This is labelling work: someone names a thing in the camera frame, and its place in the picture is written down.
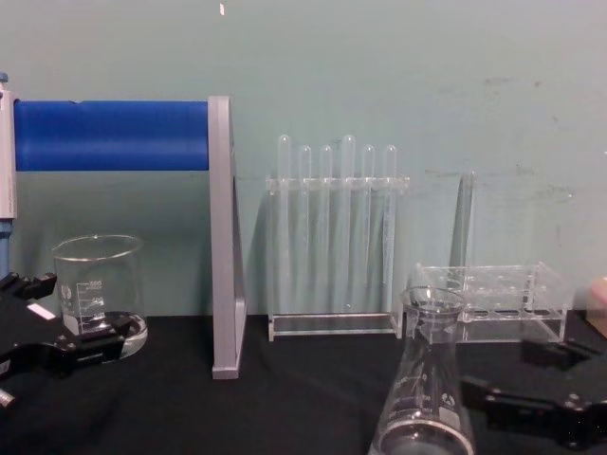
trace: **teal wall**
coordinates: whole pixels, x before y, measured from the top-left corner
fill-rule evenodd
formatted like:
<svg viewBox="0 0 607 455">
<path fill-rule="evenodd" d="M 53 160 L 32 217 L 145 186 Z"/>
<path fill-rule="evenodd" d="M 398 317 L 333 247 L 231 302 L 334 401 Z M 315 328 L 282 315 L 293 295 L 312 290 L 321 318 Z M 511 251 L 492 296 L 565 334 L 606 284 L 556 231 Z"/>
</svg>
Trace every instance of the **teal wall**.
<svg viewBox="0 0 607 455">
<path fill-rule="evenodd" d="M 539 254 L 574 284 L 607 271 L 606 2 L 224 4 L 0 0 L 0 67 L 23 99 L 231 95 L 252 312 L 265 311 L 259 213 L 284 133 L 392 142 L 414 181 L 532 169 L 572 195 L 543 220 Z M 68 236 L 132 233 L 147 242 L 149 313 L 207 312 L 208 197 L 203 173 L 21 175 L 13 265 L 49 269 Z"/>
</svg>

